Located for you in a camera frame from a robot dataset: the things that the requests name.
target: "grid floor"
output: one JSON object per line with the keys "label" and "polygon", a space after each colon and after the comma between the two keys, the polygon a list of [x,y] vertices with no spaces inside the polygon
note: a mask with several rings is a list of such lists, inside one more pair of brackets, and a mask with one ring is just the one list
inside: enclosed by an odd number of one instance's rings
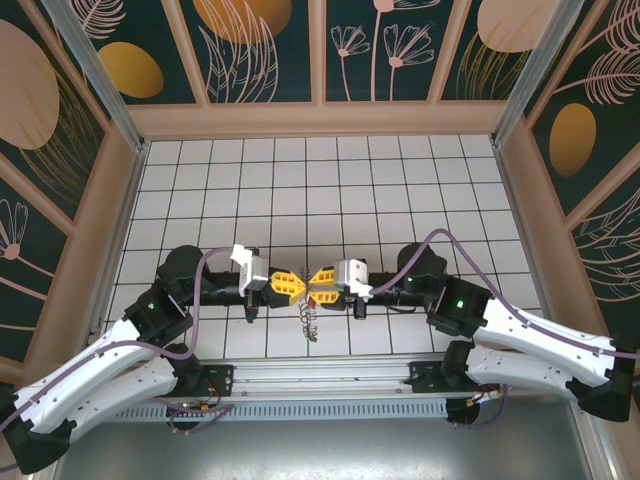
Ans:
{"label": "grid floor", "polygon": [[[106,323],[153,281],[166,255],[240,243],[273,266],[313,274],[341,258],[396,271],[407,243],[449,229],[503,294],[539,312],[529,266],[496,161],[484,135],[369,136],[154,142],[141,180]],[[448,272],[480,283],[438,238]],[[212,270],[232,268],[213,257]],[[203,359],[444,351],[448,337],[424,314],[370,307],[365,321],[317,310],[318,341],[302,334],[297,306],[254,324],[242,307],[204,307]]]}

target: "metal spring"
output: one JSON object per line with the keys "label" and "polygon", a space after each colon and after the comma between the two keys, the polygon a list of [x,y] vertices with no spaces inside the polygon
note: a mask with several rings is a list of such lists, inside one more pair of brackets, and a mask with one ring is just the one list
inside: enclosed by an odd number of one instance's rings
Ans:
{"label": "metal spring", "polygon": [[[300,277],[305,285],[309,284],[309,269],[300,268]],[[315,325],[317,318],[316,309],[309,305],[309,294],[305,293],[304,296],[298,302],[298,309],[300,310],[300,322],[302,323],[302,334],[310,342],[318,341],[318,327]]]}

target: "vent grille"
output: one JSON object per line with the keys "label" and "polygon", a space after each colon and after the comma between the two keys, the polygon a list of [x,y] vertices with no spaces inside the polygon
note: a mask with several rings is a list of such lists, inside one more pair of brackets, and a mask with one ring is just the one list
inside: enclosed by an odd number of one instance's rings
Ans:
{"label": "vent grille", "polygon": [[[399,401],[299,401],[240,402],[221,421],[274,420],[350,420],[367,418],[440,418],[446,417],[446,399],[407,399]],[[208,417],[201,413],[180,413],[175,421],[193,421]],[[119,413],[114,422],[165,422],[164,406],[141,405]]]}

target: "yellow oval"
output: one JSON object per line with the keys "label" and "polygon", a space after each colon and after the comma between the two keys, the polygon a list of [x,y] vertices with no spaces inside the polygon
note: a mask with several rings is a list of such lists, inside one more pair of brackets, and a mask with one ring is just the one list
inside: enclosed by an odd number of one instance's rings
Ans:
{"label": "yellow oval", "polygon": [[483,0],[478,35],[491,50],[526,52],[536,46],[558,0]]}
{"label": "yellow oval", "polygon": [[149,98],[164,87],[162,70],[140,47],[127,42],[105,45],[98,52],[116,88],[125,95]]}
{"label": "yellow oval", "polygon": [[291,0],[193,0],[193,5],[202,21],[219,37],[233,43],[256,43],[263,40],[263,35],[260,30],[255,31],[245,1],[256,20],[262,18],[269,26],[272,36],[289,23]]}
{"label": "yellow oval", "polygon": [[570,103],[556,116],[551,127],[551,165],[570,177],[587,163],[596,142],[596,119],[584,105]]}
{"label": "yellow oval", "polygon": [[0,20],[0,138],[35,150],[58,124],[60,94],[56,71],[38,44]]}

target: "flower illustration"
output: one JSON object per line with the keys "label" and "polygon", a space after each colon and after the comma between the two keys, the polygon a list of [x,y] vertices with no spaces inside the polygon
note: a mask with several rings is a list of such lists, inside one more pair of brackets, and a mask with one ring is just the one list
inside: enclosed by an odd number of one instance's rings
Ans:
{"label": "flower illustration", "polygon": [[382,13],[393,10],[417,10],[419,8],[433,7],[440,3],[440,0],[373,0],[376,10]]}
{"label": "flower illustration", "polygon": [[6,199],[0,200],[0,258],[15,260],[20,256],[20,243],[27,229],[29,210],[16,202],[14,213]]}
{"label": "flower illustration", "polygon": [[384,46],[391,65],[391,82],[389,84],[389,100],[393,100],[393,80],[396,68],[419,65],[433,60],[434,51],[428,48],[431,44],[429,26],[407,27],[398,38],[398,25],[384,29]]}
{"label": "flower illustration", "polygon": [[331,29],[331,39],[340,55],[340,63],[342,65],[342,81],[344,83],[344,91],[347,94],[347,101],[351,101],[349,94],[349,85],[347,84],[347,74],[344,68],[344,59],[352,55],[360,55],[371,50],[369,42],[365,42],[366,35],[362,31],[362,26],[346,27],[344,32],[342,27],[333,27]]}

